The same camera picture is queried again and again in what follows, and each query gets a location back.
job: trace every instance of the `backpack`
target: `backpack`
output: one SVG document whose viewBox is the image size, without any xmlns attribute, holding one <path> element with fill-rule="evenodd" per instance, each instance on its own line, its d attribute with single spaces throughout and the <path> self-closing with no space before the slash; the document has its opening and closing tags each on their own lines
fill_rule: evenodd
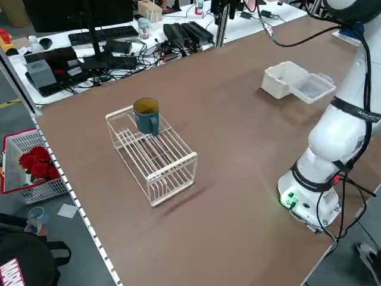
<svg viewBox="0 0 381 286">
<path fill-rule="evenodd" d="M 8 220 L 19 217 L 0 216 L 0 222 L 15 225 Z M 55 258 L 51 250 L 67 250 L 67 257 Z M 15 229 L 0 226 L 0 285 L 1 286 L 57 286 L 60 278 L 59 266 L 70 261 L 71 250 L 62 241 L 48 242 Z"/>
</svg>

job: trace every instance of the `blue mug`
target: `blue mug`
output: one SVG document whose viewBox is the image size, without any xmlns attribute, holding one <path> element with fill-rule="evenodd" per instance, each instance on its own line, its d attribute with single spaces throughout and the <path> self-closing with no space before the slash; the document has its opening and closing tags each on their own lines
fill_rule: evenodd
<svg viewBox="0 0 381 286">
<path fill-rule="evenodd" d="M 159 103 L 152 98 L 141 98 L 133 104 L 135 122 L 143 134 L 159 134 Z"/>
</svg>

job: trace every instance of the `mug handle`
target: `mug handle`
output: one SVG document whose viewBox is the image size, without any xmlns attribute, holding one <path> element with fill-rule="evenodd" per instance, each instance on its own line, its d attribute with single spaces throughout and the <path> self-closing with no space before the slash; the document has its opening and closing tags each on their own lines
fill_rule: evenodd
<svg viewBox="0 0 381 286">
<path fill-rule="evenodd" d="M 157 136 L 159 135 L 159 121 L 156 117 L 150 117 L 149 118 L 152 123 L 152 135 Z"/>
</svg>

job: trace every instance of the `table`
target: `table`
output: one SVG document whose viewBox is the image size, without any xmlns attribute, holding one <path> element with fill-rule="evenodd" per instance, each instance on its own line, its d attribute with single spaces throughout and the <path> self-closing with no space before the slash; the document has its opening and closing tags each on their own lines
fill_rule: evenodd
<svg viewBox="0 0 381 286">
<path fill-rule="evenodd" d="M 292 43 L 327 26 L 304 17 L 275 33 Z M 116 283 L 299 285 L 331 241 L 288 214 L 276 184 L 305 150 L 329 99 L 276 100 L 259 87 L 264 70 L 286 60 L 339 85 L 354 54 L 330 35 L 285 49 L 260 32 L 47 105 L 37 127 Z M 157 208 L 113 150 L 105 122 L 146 96 L 199 153 L 195 185 Z M 380 154 L 375 138 L 351 176 L 375 189 Z M 350 220 L 361 200 L 353 189 L 346 197 Z"/>
<path fill-rule="evenodd" d="M 208 11 L 210 8 L 211 1 L 205 2 L 205 11 Z M 172 23 L 185 23 L 188 21 L 196 21 L 198 24 L 200 24 L 203 27 L 207 27 L 212 21 L 213 16 L 212 15 L 206 15 L 204 18 L 202 18 L 201 15 L 195 15 L 194 11 L 192 9 L 193 5 L 187 5 L 182 7 L 181 12 L 173 13 L 168 16 L 163 16 L 163 20 L 159 25 L 155 25 L 156 30 L 152 32 L 152 35 L 149 39 L 143 40 L 148 47 L 154 46 L 155 38 L 159 40 L 159 42 L 162 42 L 166 40 L 166 36 L 163 32 L 163 24 L 172 24 Z M 303 17 L 306 15 L 306 12 L 301 11 L 293 6 L 283 4 L 282 6 L 277 5 L 275 2 L 269 2 L 267 5 L 262 5 L 262 7 L 266 10 L 271 11 L 273 14 L 280 15 L 280 17 L 284 21 L 291 21 L 299 17 Z M 272 20 L 267 19 L 268 23 L 271 25 L 277 26 L 283 23 L 282 20 Z M 118 27 L 118 26 L 128 26 L 132 25 L 136 30 L 138 30 L 138 22 L 134 20 L 133 22 L 129 23 L 123 23 L 123 24 L 117 24 L 112 26 L 105 26 L 105 28 L 109 27 Z M 226 31 L 226 42 L 230 42 L 248 35 L 251 35 L 253 33 L 257 33 L 260 30 L 262 30 L 262 25 L 258 20 L 255 19 L 244 19 L 240 18 L 239 16 L 235 17 L 234 20 L 229 20 L 227 25 L 227 31 Z M 208 26 L 208 30 L 215 36 L 217 34 L 217 26 L 214 25 L 214 23 L 210 24 Z M 49 50 L 62 48 L 65 46 L 70 46 L 70 41 L 68 39 L 69 34 L 71 33 L 79 33 L 81 30 L 73 30 L 69 32 L 64 33 L 57 33 L 51 36 L 47 36 L 45 38 L 50 38 L 53 41 L 52 46 Z M 207 49 L 211 47 L 212 45 L 206 45 L 203 46 L 203 49 Z M 131 52 L 139 52 L 141 46 L 138 44 L 133 43 Z M 93 48 L 78 48 L 74 47 L 76 50 L 77 56 L 79 58 L 87 57 L 94 54 Z M 67 98 L 72 96 L 73 94 L 69 91 L 61 91 L 56 94 L 53 94 L 49 97 L 42 97 L 41 94 L 33 87 L 33 85 L 27 80 L 25 77 L 25 72 L 27 71 L 25 68 L 25 59 L 24 57 L 18 55 L 10 57 L 10 62 L 12 63 L 15 71 L 17 72 L 18 76 L 21 79 L 21 82 L 25 86 L 27 92 L 31 96 L 32 100 L 35 102 L 35 104 L 45 105 L 50 104 L 53 102 L 56 102 L 58 100 L 61 100 L 63 98 Z M 83 92 L 84 89 L 76 89 L 77 92 Z"/>
</svg>

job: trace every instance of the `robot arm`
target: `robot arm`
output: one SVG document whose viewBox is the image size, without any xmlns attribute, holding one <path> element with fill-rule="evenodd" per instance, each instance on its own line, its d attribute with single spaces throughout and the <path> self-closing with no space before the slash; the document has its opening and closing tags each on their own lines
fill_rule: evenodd
<svg viewBox="0 0 381 286">
<path fill-rule="evenodd" d="M 328 12 L 346 23 L 366 23 L 364 38 L 371 55 L 370 110 L 381 114 L 381 1 L 379 0 L 323 0 Z M 364 85 L 367 62 L 364 48 L 358 49 L 353 65 L 338 89 L 337 101 L 343 101 L 359 112 L 365 112 Z M 318 124 L 308 136 L 308 148 L 288 173 L 278 181 L 281 203 L 320 229 L 317 212 L 324 226 L 332 223 L 340 213 L 339 198 L 329 184 L 339 168 L 334 162 L 345 164 L 356 156 L 365 145 L 367 124 L 360 116 L 354 116 L 331 103 Z M 379 122 L 370 124 L 373 132 L 381 128 Z M 320 194 L 323 199 L 318 204 Z"/>
</svg>

